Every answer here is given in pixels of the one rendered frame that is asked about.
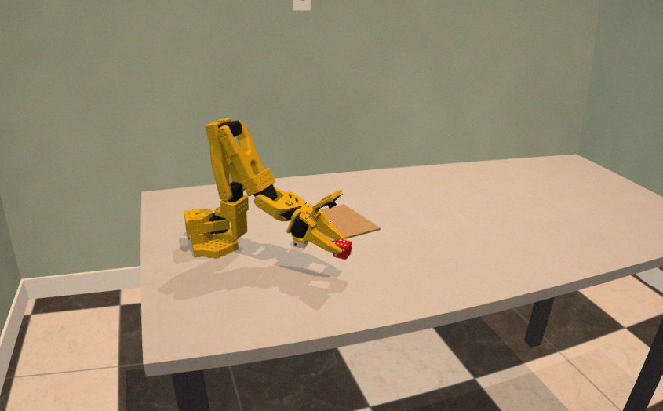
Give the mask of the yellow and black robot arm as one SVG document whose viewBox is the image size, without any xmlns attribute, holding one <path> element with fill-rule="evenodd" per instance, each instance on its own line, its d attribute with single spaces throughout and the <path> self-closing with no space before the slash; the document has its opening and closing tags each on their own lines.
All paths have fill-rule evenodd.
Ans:
<svg viewBox="0 0 663 411">
<path fill-rule="evenodd" d="M 217 259 L 239 250 L 237 239 L 247 232 L 248 196 L 254 195 L 255 205 L 280 221 L 290 221 L 307 202 L 291 191 L 273 186 L 275 179 L 270 169 L 264 168 L 242 122 L 220 119 L 206 125 L 206 133 L 220 207 L 215 208 L 215 213 L 211 209 L 187 210 L 188 228 L 194 256 Z M 244 190 L 247 195 L 243 195 Z"/>
</svg>

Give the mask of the tan flat mat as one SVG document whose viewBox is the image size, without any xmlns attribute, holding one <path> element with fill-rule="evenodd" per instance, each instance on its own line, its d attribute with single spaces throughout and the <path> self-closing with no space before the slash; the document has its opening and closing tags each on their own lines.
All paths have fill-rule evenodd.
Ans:
<svg viewBox="0 0 663 411">
<path fill-rule="evenodd" d="M 320 209 L 323 211 L 334 227 L 346 238 L 364 235 L 381 228 L 365 217 L 358 214 L 345 204 L 333 208 Z"/>
</svg>

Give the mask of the red die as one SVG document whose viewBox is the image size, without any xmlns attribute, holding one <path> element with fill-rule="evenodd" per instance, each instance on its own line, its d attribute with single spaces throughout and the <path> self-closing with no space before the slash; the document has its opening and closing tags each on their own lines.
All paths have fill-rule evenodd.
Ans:
<svg viewBox="0 0 663 411">
<path fill-rule="evenodd" d="M 338 239 L 334 244 L 336 244 L 341 248 L 342 253 L 333 253 L 333 257 L 346 260 L 351 254 L 352 242 L 343 239 Z"/>
</svg>

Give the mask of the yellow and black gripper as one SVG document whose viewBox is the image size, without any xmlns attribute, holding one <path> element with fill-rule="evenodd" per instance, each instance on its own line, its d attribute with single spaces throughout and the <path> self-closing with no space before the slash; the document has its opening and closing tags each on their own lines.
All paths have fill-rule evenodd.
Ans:
<svg viewBox="0 0 663 411">
<path fill-rule="evenodd" d="M 336 241 L 338 239 L 346 240 L 345 237 L 329 221 L 326 214 L 320 210 L 324 206 L 328 206 L 330 209 L 333 208 L 336 205 L 335 201 L 342 196 L 342 194 L 340 195 L 341 192 L 342 190 L 340 189 L 321 199 L 315 205 L 309 203 L 297 209 L 294 212 L 294 216 L 290 219 L 290 225 L 286 232 L 291 232 L 291 236 L 296 242 L 302 244 L 311 242 L 331 253 L 342 253 L 341 248 L 332 243 L 323 234 Z"/>
</svg>

